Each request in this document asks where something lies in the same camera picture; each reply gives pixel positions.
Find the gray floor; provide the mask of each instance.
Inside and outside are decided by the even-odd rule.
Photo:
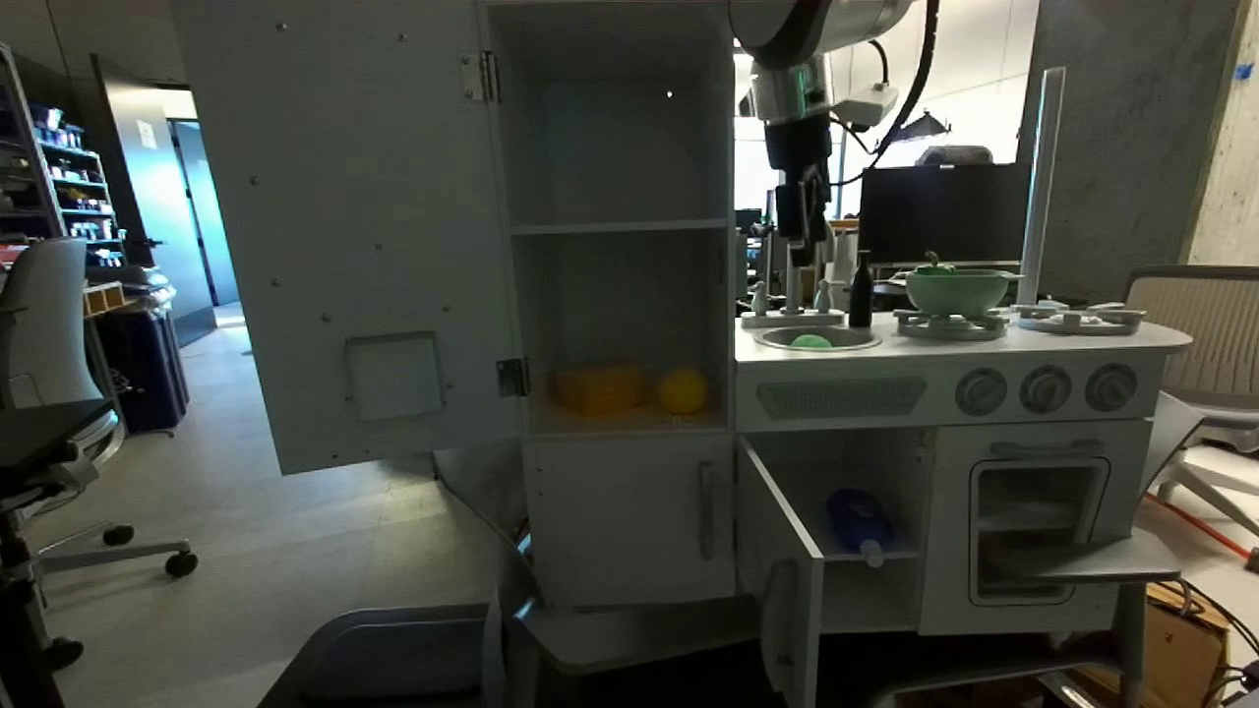
[[[190,540],[199,553],[186,581],[170,581],[162,562],[49,578],[53,627],[85,642],[59,677],[72,708],[246,708],[333,613],[489,592],[489,540],[423,466],[278,477],[242,327],[194,342],[186,369],[186,425],[132,437],[85,500],[36,521],[36,540],[53,540],[124,517],[143,540]],[[1259,626],[1255,575],[1159,512],[1143,521],[1200,584]]]

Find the cardboard box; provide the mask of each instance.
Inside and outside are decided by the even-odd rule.
[[[1143,708],[1202,708],[1227,669],[1227,617],[1202,592],[1150,584],[1143,592]],[[1078,669],[1099,705],[1117,705],[1112,669]]]

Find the cabinet handle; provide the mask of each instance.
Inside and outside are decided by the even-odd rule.
[[[700,559],[713,559],[713,461],[695,462],[700,484]]]

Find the oven door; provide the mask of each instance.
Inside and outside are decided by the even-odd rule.
[[[1091,553],[1133,532],[1143,419],[941,427],[923,633],[1070,633],[1112,621],[1117,581],[1044,581],[1011,559]]]

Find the cabinet door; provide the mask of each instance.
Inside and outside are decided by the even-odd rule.
[[[511,268],[467,0],[175,0],[284,466],[505,441]]]
[[[544,599],[558,605],[734,592],[731,441],[599,437],[526,444]]]

